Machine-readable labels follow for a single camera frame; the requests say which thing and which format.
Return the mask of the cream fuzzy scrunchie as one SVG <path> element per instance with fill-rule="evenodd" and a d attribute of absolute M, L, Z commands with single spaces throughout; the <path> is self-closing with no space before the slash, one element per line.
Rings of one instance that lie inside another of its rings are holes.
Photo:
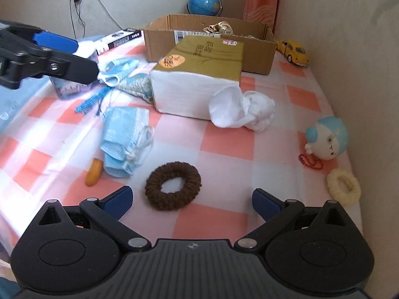
<path fill-rule="evenodd" d="M 331 170 L 326 176 L 326 184 L 332 199 L 343 207 L 355 205 L 360 200 L 360 184 L 350 171 L 339 167 Z"/>

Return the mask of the beige drawstring cloth bag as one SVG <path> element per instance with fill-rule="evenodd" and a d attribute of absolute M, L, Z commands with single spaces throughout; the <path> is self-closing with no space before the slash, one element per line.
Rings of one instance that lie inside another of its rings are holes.
<path fill-rule="evenodd" d="M 225 21 L 218 22 L 216 24 L 211 24 L 205 27 L 203 31 L 210 34 L 234 35 L 231 25 Z"/>

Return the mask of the round white-lid tin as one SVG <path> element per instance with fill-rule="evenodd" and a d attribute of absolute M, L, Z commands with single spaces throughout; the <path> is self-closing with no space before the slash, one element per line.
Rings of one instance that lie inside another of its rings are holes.
<path fill-rule="evenodd" d="M 50 77 L 49 79 L 55 89 L 56 94 L 62 100 L 76 98 L 81 94 L 89 92 L 95 86 L 93 82 L 90 84 L 81 84 L 55 77 Z"/>

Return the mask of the black white book box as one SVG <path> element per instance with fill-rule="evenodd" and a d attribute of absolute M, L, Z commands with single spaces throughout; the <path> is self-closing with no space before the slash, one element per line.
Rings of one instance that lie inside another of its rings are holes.
<path fill-rule="evenodd" d="M 125 30 L 119 30 L 96 40 L 94 42 L 96 53 L 98 56 L 103 55 L 116 47 L 141 37 L 141 35 L 142 32 L 138 29 L 127 28 Z"/>

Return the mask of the light blue folded cloth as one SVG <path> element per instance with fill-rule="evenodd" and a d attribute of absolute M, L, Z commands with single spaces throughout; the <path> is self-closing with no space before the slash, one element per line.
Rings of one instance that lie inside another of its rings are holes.
<path fill-rule="evenodd" d="M 98 80 L 110 87 L 116 87 L 139 66 L 139 63 L 139 60 L 131 57 L 108 62 L 100 71 Z"/>

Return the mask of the blue knitted strip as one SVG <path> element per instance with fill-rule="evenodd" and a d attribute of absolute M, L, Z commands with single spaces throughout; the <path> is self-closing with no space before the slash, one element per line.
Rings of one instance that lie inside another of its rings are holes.
<path fill-rule="evenodd" d="M 97 108 L 95 115 L 99 116 L 101 113 L 101 104 L 105 97 L 113 90 L 110 86 L 105 86 L 87 100 L 83 101 L 80 105 L 78 105 L 74 112 L 75 113 L 82 113 L 83 115 L 88 114 L 91 110 L 95 107 Z"/>

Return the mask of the orange small toy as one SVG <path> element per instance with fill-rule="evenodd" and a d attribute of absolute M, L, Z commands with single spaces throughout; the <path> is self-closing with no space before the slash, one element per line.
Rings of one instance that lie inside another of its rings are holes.
<path fill-rule="evenodd" d="M 90 169 L 85 177 L 86 186 L 94 186 L 100 180 L 103 171 L 103 161 L 100 159 L 93 159 Z"/>

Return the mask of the blue bedsheet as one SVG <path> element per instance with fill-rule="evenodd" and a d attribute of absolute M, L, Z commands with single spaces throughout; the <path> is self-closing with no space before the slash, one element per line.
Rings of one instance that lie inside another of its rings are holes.
<path fill-rule="evenodd" d="M 22 81 L 18 90 L 1 87 L 1 133 L 21 113 L 22 108 L 28 101 L 31 101 L 33 96 L 43 87 L 50 86 L 50 92 L 54 92 L 55 98 L 60 99 L 49 78 L 48 76 L 43 76 L 39 79 L 27 78 Z"/>

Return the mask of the brown fuzzy scrunchie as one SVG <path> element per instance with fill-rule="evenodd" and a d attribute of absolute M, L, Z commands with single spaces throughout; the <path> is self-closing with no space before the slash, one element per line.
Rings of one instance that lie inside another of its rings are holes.
<path fill-rule="evenodd" d="M 201 175 L 189 163 L 175 161 L 151 172 L 145 184 L 149 204 L 159 211 L 176 211 L 191 203 L 201 189 Z"/>

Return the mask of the blue patterned cloth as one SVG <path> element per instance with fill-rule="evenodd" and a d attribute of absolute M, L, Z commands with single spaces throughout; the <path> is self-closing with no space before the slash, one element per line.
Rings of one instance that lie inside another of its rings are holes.
<path fill-rule="evenodd" d="M 149 74 L 137 73 L 127 76 L 117 83 L 116 88 L 130 95 L 140 97 L 148 103 L 154 102 Z"/>

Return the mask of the blue white plush toy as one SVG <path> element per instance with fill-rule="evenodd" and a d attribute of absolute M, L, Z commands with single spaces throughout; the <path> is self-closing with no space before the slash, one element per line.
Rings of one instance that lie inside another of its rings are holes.
<path fill-rule="evenodd" d="M 317 120 L 305 132 L 306 154 L 322 160 L 331 160 L 341 155 L 348 145 L 348 131 L 341 119 L 335 116 Z"/>

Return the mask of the brown cardboard box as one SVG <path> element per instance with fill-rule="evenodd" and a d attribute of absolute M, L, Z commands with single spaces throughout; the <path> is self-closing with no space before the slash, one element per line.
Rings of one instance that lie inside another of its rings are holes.
<path fill-rule="evenodd" d="M 232 34 L 207 33 L 204 30 L 226 22 Z M 276 50 L 272 30 L 266 24 L 247 22 L 235 18 L 218 18 L 206 15 L 169 14 L 153 21 L 143 29 L 146 58 L 157 62 L 188 36 L 205 48 L 218 41 L 227 47 L 242 47 L 242 70 L 253 74 L 271 72 Z"/>

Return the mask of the gold tissue pack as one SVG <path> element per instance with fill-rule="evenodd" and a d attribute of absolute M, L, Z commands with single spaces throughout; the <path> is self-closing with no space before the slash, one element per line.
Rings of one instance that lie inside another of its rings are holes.
<path fill-rule="evenodd" d="M 218 41 L 203 44 L 191 37 L 179 42 L 150 71 L 154 105 L 158 112 L 209 120 L 214 94 L 239 86 L 242 47 L 227 47 Z"/>

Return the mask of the crumpled white tissue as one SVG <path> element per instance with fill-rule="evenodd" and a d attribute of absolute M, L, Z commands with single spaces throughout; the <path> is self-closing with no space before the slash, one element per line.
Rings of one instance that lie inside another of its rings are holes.
<path fill-rule="evenodd" d="M 275 101 L 261 92 L 242 92 L 238 86 L 229 86 L 213 96 L 209 113 L 216 127 L 245 127 L 259 133 L 272 124 Z"/>

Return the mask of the blue desk globe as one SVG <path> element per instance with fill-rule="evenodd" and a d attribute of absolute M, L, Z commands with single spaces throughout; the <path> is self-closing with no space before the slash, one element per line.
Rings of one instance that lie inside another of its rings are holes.
<path fill-rule="evenodd" d="M 187 11 L 192 15 L 220 16 L 222 13 L 221 0 L 188 0 Z"/>

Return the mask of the yellow toy car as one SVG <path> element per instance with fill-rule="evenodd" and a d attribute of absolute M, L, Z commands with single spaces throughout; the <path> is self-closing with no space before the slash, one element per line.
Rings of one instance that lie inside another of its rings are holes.
<path fill-rule="evenodd" d="M 301 44 L 291 40 L 276 41 L 276 44 L 277 50 L 283 54 L 288 62 L 302 67 L 309 66 L 309 58 Z"/>

